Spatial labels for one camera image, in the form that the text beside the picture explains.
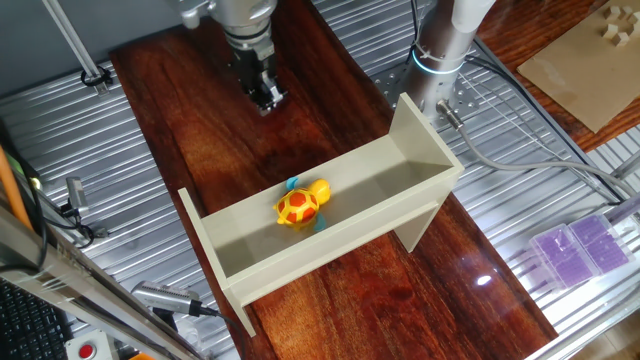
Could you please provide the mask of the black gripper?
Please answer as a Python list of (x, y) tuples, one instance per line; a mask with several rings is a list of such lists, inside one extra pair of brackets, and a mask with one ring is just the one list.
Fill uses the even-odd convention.
[(243, 91), (265, 116), (284, 99), (286, 92), (275, 81), (275, 46), (271, 39), (232, 46), (232, 67), (239, 77)]

